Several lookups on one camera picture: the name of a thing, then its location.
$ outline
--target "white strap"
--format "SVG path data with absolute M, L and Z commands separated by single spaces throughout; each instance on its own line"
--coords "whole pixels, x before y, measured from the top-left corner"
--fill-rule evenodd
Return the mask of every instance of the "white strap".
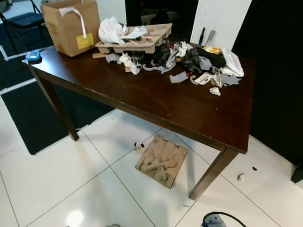
M 84 20 L 83 20 L 83 16 L 81 15 L 81 13 L 77 9 L 75 9 L 74 7 L 61 8 L 61 9 L 59 9 L 59 12 L 61 14 L 61 17 L 63 17 L 65 14 L 67 14 L 69 12 L 74 12 L 75 14 L 77 14 L 80 17 L 80 20 L 81 20 L 83 37 L 86 39 L 86 31 L 85 31 L 85 26 L 84 26 Z

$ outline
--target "chair leg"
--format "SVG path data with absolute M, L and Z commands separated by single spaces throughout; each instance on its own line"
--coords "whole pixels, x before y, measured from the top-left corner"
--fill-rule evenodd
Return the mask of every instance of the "chair leg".
M 31 48 L 24 42 L 24 40 L 21 38 L 21 36 L 18 34 L 18 32 L 15 31 L 15 29 L 12 27 L 12 25 L 10 25 L 10 23 L 7 23 L 7 24 L 8 24 L 9 27 L 14 31 L 14 33 L 15 33 L 16 36 L 20 39 L 20 41 L 23 43 L 23 45 L 30 51 Z
M 5 28 L 6 34 L 7 34 L 8 37 L 9 37 L 10 44 L 11 44 L 11 46 L 12 46 L 14 52 L 16 52 L 17 50 L 16 50 L 16 47 L 15 47 L 15 45 L 14 45 L 13 39 L 11 38 L 11 36 L 10 36 L 10 34 L 9 34 L 9 30 L 8 30 L 8 28 L 6 27 L 6 24 L 5 24 L 5 23 L 3 23 L 3 25 L 4 25 L 4 28 Z
M 40 37 L 41 39 L 43 39 L 43 35 L 42 35 L 42 28 L 41 28 L 41 25 L 38 25 L 38 29 L 39 29 L 39 33 L 40 33 Z

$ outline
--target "trash pile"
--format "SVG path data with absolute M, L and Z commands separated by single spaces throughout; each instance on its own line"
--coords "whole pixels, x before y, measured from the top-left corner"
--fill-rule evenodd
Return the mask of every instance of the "trash pile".
M 126 27 L 112 17 L 101 22 L 101 41 L 96 47 L 101 53 L 115 51 L 106 55 L 107 62 L 124 64 L 125 71 L 134 75 L 141 70 L 157 70 L 164 74 L 180 64 L 185 71 L 170 75 L 171 83 L 190 79 L 194 85 L 203 86 L 210 82 L 214 87 L 209 92 L 216 96 L 221 95 L 221 88 L 239 84 L 244 72 L 234 53 L 226 48 L 192 46 L 186 42 L 164 39 L 170 33 L 171 24 L 155 25 L 152 29 L 149 26 Z

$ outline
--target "black floor mat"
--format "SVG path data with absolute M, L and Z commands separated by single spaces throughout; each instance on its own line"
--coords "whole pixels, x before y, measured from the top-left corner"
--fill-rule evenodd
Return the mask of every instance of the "black floor mat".
M 53 45 L 52 39 L 50 38 L 46 28 L 42 29 L 43 37 L 45 37 L 45 39 L 41 39 L 37 27 L 16 30 L 32 50 Z M 2 45 L 6 55 L 9 57 L 19 53 L 27 52 L 28 49 L 21 43 L 21 41 L 11 30 L 10 34 L 13 37 L 13 42 L 15 44 L 17 52 L 13 50 L 9 42 L 9 38 L 5 32 L 4 25 L 1 24 L 0 45 Z M 24 59 L 24 56 L 5 61 L 0 54 L 0 90 L 33 78 L 29 69 L 22 65 L 22 59 Z
M 90 124 L 112 107 L 54 86 L 75 128 Z M 32 83 L 2 95 L 30 154 L 68 135 L 38 84 Z

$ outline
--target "blue tape measure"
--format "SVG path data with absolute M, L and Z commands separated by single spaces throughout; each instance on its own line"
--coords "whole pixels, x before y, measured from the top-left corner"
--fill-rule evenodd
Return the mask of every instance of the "blue tape measure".
M 41 60 L 41 55 L 39 51 L 29 51 L 25 54 L 25 59 L 28 63 L 38 62 Z

